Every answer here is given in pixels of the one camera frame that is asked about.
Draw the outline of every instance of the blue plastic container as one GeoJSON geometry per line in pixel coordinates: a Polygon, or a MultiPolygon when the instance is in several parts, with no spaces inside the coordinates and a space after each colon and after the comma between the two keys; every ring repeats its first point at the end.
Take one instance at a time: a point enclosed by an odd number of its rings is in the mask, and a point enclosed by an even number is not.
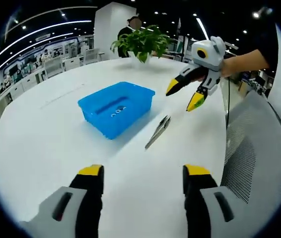
{"type": "Polygon", "coordinates": [[[120,82],[78,101],[84,118],[109,139],[115,139],[149,111],[155,92],[120,82]]]}

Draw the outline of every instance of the black cable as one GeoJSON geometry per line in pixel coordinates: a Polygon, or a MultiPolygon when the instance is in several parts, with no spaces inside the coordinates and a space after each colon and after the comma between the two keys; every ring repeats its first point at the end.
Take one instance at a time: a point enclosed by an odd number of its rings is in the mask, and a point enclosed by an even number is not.
{"type": "Polygon", "coordinates": [[[228,124],[229,124],[229,113],[230,113],[230,79],[228,78],[228,89],[229,89],[229,92],[228,92],[228,113],[226,115],[226,128],[228,129],[228,124]]]}

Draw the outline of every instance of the handheld robotic gripper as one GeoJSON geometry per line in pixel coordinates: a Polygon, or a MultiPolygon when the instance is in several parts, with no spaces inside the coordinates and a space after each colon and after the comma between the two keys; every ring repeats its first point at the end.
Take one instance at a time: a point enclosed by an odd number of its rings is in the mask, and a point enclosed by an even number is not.
{"type": "Polygon", "coordinates": [[[172,95],[189,83],[203,78],[187,106],[189,112],[201,106],[207,96],[212,95],[217,89],[225,54],[225,44],[220,37],[211,36],[210,40],[193,43],[191,54],[192,62],[176,78],[171,80],[166,92],[166,96],[172,95]]]}

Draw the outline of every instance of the white pot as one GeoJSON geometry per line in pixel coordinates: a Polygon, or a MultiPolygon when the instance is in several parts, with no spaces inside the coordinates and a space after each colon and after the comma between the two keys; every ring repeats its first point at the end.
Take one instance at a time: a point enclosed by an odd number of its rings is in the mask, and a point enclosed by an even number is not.
{"type": "Polygon", "coordinates": [[[141,62],[134,54],[133,51],[128,51],[129,56],[131,58],[132,61],[132,65],[136,68],[141,68],[141,67],[147,67],[149,65],[149,60],[151,58],[151,55],[149,53],[147,53],[147,59],[145,61],[145,63],[141,62]]]}

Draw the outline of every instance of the white round table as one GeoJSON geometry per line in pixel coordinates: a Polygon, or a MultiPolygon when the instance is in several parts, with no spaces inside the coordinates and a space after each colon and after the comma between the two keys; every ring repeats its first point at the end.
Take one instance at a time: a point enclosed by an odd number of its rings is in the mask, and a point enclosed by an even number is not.
{"type": "Polygon", "coordinates": [[[225,111],[218,88],[192,112],[186,106],[198,82],[166,97],[185,63],[152,58],[89,64],[50,78],[13,101],[0,119],[0,197],[17,221],[91,164],[105,167],[99,237],[187,237],[182,166],[207,168],[219,184],[225,157],[225,111]],[[86,122],[79,99],[120,81],[156,92],[152,108],[121,136],[106,139],[86,122]],[[169,127],[145,150],[160,120],[169,127]]]}

